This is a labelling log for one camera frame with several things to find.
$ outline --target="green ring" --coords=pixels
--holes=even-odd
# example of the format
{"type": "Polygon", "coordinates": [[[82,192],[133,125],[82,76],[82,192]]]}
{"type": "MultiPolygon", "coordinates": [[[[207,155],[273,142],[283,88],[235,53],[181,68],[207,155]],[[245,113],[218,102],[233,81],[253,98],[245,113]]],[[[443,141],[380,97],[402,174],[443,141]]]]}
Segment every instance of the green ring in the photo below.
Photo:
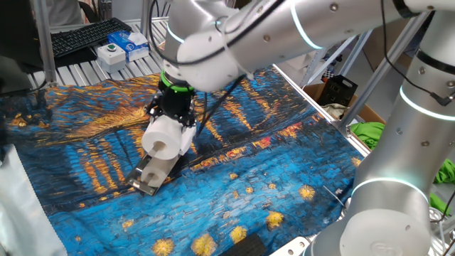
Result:
{"type": "Polygon", "coordinates": [[[187,87],[173,86],[173,84],[169,82],[169,80],[164,75],[164,70],[161,71],[161,81],[163,81],[165,86],[170,87],[169,89],[175,90],[176,92],[189,92],[191,90],[194,90],[192,86],[190,86],[190,90],[188,90],[187,87]]]}

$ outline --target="blue box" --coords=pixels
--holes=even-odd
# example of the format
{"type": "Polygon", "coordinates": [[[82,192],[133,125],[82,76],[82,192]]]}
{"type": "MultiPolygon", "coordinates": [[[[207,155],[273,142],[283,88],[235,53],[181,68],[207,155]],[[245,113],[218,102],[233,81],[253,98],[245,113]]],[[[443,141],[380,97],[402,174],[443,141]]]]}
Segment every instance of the blue box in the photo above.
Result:
{"type": "Polygon", "coordinates": [[[107,36],[109,43],[115,43],[127,54],[127,60],[138,60],[149,55],[149,47],[146,43],[136,45],[128,39],[130,32],[118,31],[107,36]]]}

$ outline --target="black cable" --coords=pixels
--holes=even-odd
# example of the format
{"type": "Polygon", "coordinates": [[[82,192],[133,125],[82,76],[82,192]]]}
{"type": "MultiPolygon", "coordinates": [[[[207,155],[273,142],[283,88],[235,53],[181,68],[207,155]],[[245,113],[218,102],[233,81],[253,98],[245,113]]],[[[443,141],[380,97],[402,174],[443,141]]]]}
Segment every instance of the black cable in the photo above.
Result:
{"type": "Polygon", "coordinates": [[[417,88],[419,90],[422,90],[422,91],[428,93],[429,95],[433,95],[434,92],[430,92],[425,88],[415,85],[409,78],[406,77],[405,74],[403,74],[401,71],[398,70],[398,68],[396,68],[393,65],[392,61],[390,61],[389,57],[387,56],[387,31],[385,28],[384,0],[381,0],[381,14],[382,14],[382,32],[384,33],[384,55],[385,55],[386,61],[389,63],[390,67],[392,67],[395,71],[397,71],[397,73],[400,74],[410,85],[414,86],[415,88],[417,88]]]}
{"type": "Polygon", "coordinates": [[[164,2],[164,7],[163,7],[163,11],[161,12],[161,17],[164,16],[164,12],[166,11],[166,6],[168,5],[168,2],[164,2]]]}
{"type": "Polygon", "coordinates": [[[452,195],[450,196],[450,199],[449,201],[447,202],[447,205],[446,205],[446,208],[444,209],[444,212],[442,213],[442,217],[438,220],[432,220],[430,221],[431,223],[440,223],[441,221],[443,221],[446,217],[446,214],[447,214],[447,210],[449,209],[449,204],[452,202],[452,199],[454,199],[455,197],[455,191],[452,193],[452,195]]]}
{"type": "Polygon", "coordinates": [[[196,136],[197,137],[200,135],[200,133],[204,129],[204,126],[207,123],[207,121],[213,116],[213,114],[215,114],[216,109],[219,108],[221,103],[223,103],[223,101],[226,100],[226,98],[231,94],[231,92],[240,84],[240,81],[242,81],[243,78],[245,78],[245,77],[246,77],[246,75],[241,75],[240,77],[238,77],[235,80],[235,82],[231,85],[229,90],[227,90],[225,92],[225,94],[213,105],[212,110],[208,113],[207,117],[205,117],[204,120],[202,120],[202,122],[200,123],[198,132],[196,132],[196,136]]]}
{"type": "Polygon", "coordinates": [[[158,5],[158,1],[155,1],[154,3],[156,4],[156,16],[159,17],[159,5],[158,5]]]}
{"type": "Polygon", "coordinates": [[[171,9],[171,4],[169,4],[168,11],[166,12],[166,16],[168,16],[170,9],[171,9]]]}
{"type": "Polygon", "coordinates": [[[455,239],[453,239],[453,240],[450,242],[449,248],[447,248],[447,250],[446,250],[441,256],[446,256],[447,253],[449,253],[449,251],[450,251],[450,249],[452,248],[452,246],[454,246],[454,243],[455,243],[455,239]]]}
{"type": "Polygon", "coordinates": [[[45,80],[43,81],[43,83],[42,83],[40,86],[38,86],[38,88],[35,88],[35,89],[33,89],[33,90],[29,90],[29,91],[27,92],[27,94],[28,94],[28,93],[32,93],[32,92],[36,92],[37,90],[43,89],[43,87],[45,87],[46,84],[47,84],[47,82],[46,82],[46,79],[45,79],[45,80]]]}
{"type": "MultiPolygon", "coordinates": [[[[284,1],[285,0],[277,0],[277,1],[275,1],[270,6],[270,8],[268,8],[261,16],[259,16],[259,18],[257,18],[255,21],[253,21],[244,31],[239,33],[235,38],[233,38],[229,43],[227,43],[227,46],[230,47],[230,46],[235,45],[240,39],[245,37],[252,29],[256,28],[256,26],[261,24],[261,22],[263,22],[263,20],[265,20],[284,1]]],[[[152,15],[152,11],[153,11],[155,2],[156,2],[156,0],[153,1],[152,5],[150,7],[150,12],[149,12],[150,22],[151,22],[151,15],[152,15]]],[[[222,47],[222,48],[219,48],[218,50],[216,50],[215,52],[213,52],[213,53],[211,53],[211,54],[209,54],[209,55],[207,55],[205,57],[202,57],[202,58],[200,58],[198,60],[192,60],[192,61],[188,61],[188,62],[178,62],[177,60],[174,60],[172,58],[169,58],[169,57],[165,56],[158,49],[158,46],[156,45],[155,39],[153,37],[151,26],[149,26],[149,33],[150,33],[150,37],[151,37],[151,45],[153,46],[154,50],[158,53],[158,55],[160,55],[160,57],[162,59],[168,61],[169,63],[171,63],[173,65],[195,65],[195,64],[199,64],[199,63],[202,63],[202,62],[204,62],[204,61],[206,61],[208,59],[211,59],[211,58],[217,56],[218,54],[222,53],[225,50],[224,47],[222,47]]]]}

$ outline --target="green object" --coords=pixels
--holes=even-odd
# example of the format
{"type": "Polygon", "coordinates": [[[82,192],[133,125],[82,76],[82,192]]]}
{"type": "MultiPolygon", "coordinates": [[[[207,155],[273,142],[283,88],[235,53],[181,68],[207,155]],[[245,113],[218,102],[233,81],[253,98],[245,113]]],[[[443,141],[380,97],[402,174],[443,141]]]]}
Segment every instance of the green object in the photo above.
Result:
{"type": "Polygon", "coordinates": [[[166,78],[166,76],[164,75],[164,70],[161,71],[161,81],[163,81],[165,86],[171,87],[171,88],[169,88],[171,90],[175,90],[176,92],[188,92],[187,87],[173,86],[173,84],[171,82],[169,82],[168,79],[166,78]]]}
{"type": "MultiPolygon", "coordinates": [[[[440,210],[442,213],[446,210],[447,204],[433,193],[429,194],[429,205],[440,210]]],[[[450,207],[447,209],[447,215],[450,214],[450,207]]]]}
{"type": "Polygon", "coordinates": [[[439,173],[434,178],[434,183],[455,183],[455,164],[446,159],[439,170],[439,173]]]}
{"type": "Polygon", "coordinates": [[[379,122],[357,123],[351,125],[350,130],[370,149],[374,149],[378,145],[384,126],[379,122]]]}

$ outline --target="green cloth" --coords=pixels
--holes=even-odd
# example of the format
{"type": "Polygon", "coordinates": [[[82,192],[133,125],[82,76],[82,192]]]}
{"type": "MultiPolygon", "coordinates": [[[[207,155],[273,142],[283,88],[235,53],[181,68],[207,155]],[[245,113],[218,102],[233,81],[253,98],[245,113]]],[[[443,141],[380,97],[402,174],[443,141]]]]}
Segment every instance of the green cloth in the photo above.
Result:
{"type": "Polygon", "coordinates": [[[378,145],[384,126],[379,122],[357,123],[351,125],[350,130],[370,149],[374,149],[378,145]]]}
{"type": "Polygon", "coordinates": [[[438,175],[434,178],[434,183],[455,183],[455,164],[446,159],[439,170],[438,175]]]}
{"type": "MultiPolygon", "coordinates": [[[[357,123],[350,126],[350,130],[365,143],[370,149],[374,149],[378,145],[379,138],[384,130],[384,124],[379,122],[357,123]]],[[[439,170],[439,173],[434,178],[433,183],[455,183],[455,164],[446,159],[439,170]]],[[[429,204],[431,207],[444,212],[446,204],[438,196],[430,193],[429,204]]]]}
{"type": "MultiPolygon", "coordinates": [[[[433,208],[436,208],[441,211],[441,213],[446,210],[447,204],[443,202],[438,196],[433,193],[429,194],[429,205],[433,208]]],[[[450,207],[447,209],[447,215],[450,214],[450,207]]]]}

